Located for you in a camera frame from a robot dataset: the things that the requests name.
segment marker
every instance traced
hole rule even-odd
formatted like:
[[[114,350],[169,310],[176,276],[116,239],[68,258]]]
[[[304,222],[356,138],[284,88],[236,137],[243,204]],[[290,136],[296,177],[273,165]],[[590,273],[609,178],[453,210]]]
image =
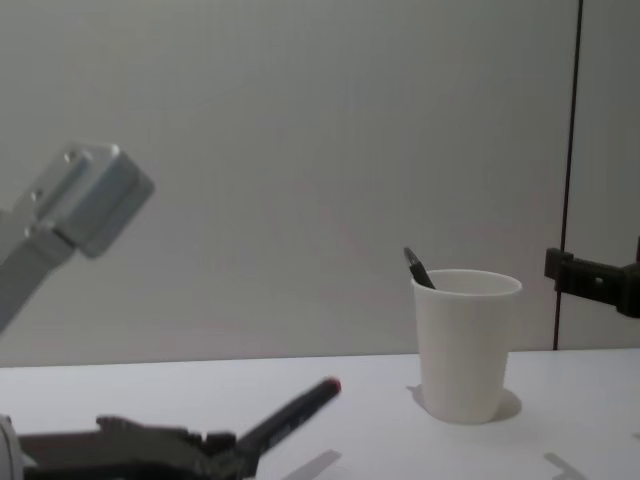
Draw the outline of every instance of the marker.
[[[340,380],[327,378],[291,401],[238,440],[238,450],[262,455],[313,417],[341,390]]]
[[[433,286],[433,282],[429,278],[427,271],[424,269],[424,265],[422,265],[420,259],[409,247],[404,247],[404,258],[407,259],[409,271],[411,271],[411,275],[413,275],[413,279],[416,283],[423,287],[435,290],[436,287]]]

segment white table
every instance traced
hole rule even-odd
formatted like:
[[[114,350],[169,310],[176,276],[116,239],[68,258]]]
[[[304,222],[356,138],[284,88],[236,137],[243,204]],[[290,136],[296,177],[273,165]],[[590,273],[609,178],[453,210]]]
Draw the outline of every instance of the white table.
[[[21,434],[90,429],[98,414],[241,433],[327,375],[343,393],[258,479],[640,478],[640,350],[513,353],[506,387],[522,410],[512,397],[511,418],[481,426],[415,403],[415,355],[3,369],[0,411]],[[558,476],[561,462],[579,473]]]

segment metal bracket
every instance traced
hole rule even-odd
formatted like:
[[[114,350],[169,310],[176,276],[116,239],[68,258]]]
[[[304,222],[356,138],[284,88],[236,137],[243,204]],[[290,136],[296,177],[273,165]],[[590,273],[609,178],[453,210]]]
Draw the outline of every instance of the metal bracket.
[[[615,305],[623,315],[640,318],[640,238],[636,262],[626,267],[581,260],[549,248],[544,275],[556,281],[557,292]]]

